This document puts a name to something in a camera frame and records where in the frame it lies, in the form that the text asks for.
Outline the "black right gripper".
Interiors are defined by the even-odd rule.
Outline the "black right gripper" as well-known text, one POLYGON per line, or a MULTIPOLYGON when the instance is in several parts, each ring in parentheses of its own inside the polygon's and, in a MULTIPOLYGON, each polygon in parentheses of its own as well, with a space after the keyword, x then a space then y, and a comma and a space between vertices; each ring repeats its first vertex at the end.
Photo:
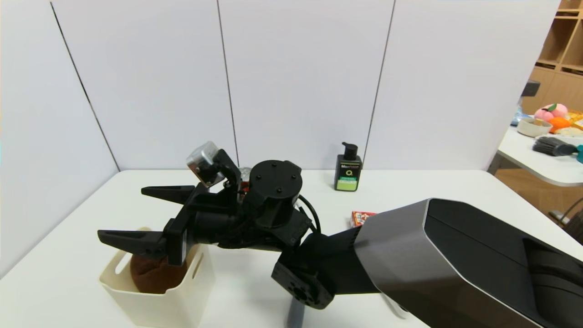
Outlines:
POLYGON ((179 213, 163 232, 98 230, 101 243, 146 259, 167 257, 171 266, 181 266, 188 249, 195 244, 221 241, 236 219, 237 189, 233 186, 217 193, 204 185, 148 186, 141 194, 182 204, 179 213))

